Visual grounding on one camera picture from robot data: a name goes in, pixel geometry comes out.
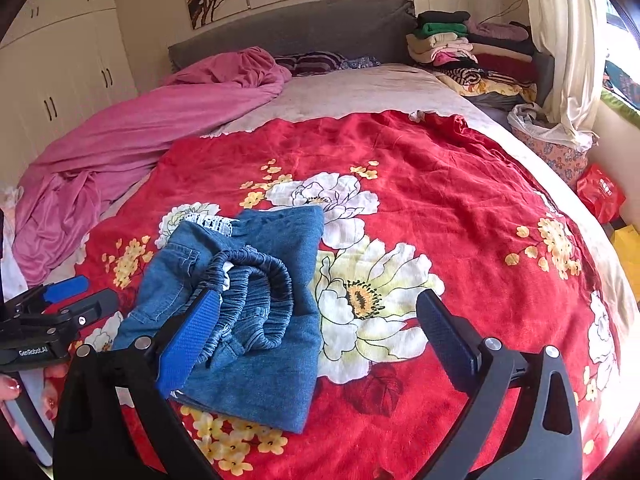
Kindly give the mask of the left hand with red nails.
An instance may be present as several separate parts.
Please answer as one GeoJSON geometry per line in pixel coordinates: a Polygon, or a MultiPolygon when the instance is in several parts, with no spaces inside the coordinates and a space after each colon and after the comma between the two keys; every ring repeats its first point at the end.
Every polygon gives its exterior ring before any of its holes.
{"type": "Polygon", "coordinates": [[[58,385],[68,372],[68,364],[56,364],[43,370],[34,370],[32,376],[1,374],[1,402],[16,401],[21,394],[32,402],[34,408],[53,422],[58,416],[60,394],[58,385]]]}

